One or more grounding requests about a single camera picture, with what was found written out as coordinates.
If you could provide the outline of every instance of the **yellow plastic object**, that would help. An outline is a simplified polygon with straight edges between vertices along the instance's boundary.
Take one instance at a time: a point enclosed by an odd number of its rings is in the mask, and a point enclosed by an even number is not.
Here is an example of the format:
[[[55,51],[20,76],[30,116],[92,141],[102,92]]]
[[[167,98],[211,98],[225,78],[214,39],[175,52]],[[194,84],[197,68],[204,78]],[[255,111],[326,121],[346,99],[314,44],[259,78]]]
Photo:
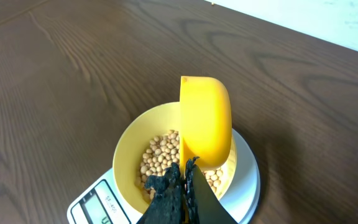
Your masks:
[[[140,213],[144,213],[149,206],[142,197],[141,189],[135,186],[142,154],[154,136],[165,134],[169,129],[180,129],[179,102],[167,103],[146,111],[128,126],[117,143],[112,161],[114,180],[123,199]],[[222,184],[216,191],[218,199],[226,193],[233,180],[236,159],[236,145],[232,140],[230,155],[222,166]]]
[[[180,85],[180,168],[200,158],[201,170],[223,165],[230,153],[231,107],[224,85],[211,77],[182,77]]]

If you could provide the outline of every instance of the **wooden table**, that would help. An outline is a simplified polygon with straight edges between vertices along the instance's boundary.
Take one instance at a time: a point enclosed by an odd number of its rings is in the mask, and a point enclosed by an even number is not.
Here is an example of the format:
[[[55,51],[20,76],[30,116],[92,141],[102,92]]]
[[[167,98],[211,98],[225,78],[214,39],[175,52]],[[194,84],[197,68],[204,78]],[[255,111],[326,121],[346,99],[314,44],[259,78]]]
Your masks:
[[[201,0],[0,0],[0,223],[67,223],[181,75],[229,92],[252,223],[358,223],[358,52]]]

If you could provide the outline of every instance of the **digital scale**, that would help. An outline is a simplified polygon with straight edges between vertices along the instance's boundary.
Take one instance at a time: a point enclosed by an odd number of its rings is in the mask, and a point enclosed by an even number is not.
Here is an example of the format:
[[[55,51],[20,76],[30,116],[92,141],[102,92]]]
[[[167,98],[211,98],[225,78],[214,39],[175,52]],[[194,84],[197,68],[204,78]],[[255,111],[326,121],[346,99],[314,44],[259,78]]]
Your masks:
[[[260,175],[255,157],[240,134],[232,130],[237,148],[233,181],[220,200],[238,223],[249,223],[259,200]],[[68,207],[70,224],[133,224],[142,214],[120,195],[109,169]]]

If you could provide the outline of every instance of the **yellow bowl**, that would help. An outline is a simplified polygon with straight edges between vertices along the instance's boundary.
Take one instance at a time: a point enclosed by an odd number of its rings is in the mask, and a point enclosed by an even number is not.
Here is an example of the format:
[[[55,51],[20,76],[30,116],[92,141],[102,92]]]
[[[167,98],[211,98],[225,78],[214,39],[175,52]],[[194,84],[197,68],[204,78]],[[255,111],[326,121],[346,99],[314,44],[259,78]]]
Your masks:
[[[141,114],[124,131],[114,152],[112,170],[117,189],[124,200],[142,214],[149,204],[143,199],[141,190],[135,185],[136,172],[140,168],[142,155],[148,148],[149,141],[156,135],[167,133],[169,129],[180,130],[179,102],[159,105]],[[222,166],[222,184],[216,191],[218,200],[229,188],[236,165],[236,145],[232,138],[229,157]]]

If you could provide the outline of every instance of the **round white plate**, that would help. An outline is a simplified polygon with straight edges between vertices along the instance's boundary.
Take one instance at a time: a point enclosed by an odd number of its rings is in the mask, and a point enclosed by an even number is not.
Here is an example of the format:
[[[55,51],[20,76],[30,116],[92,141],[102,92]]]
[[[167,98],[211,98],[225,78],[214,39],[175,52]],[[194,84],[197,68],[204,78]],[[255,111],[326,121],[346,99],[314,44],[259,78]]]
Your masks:
[[[248,144],[232,130],[237,148],[237,167],[233,181],[223,198],[222,206],[238,223],[249,223],[259,200],[260,175],[255,156]]]

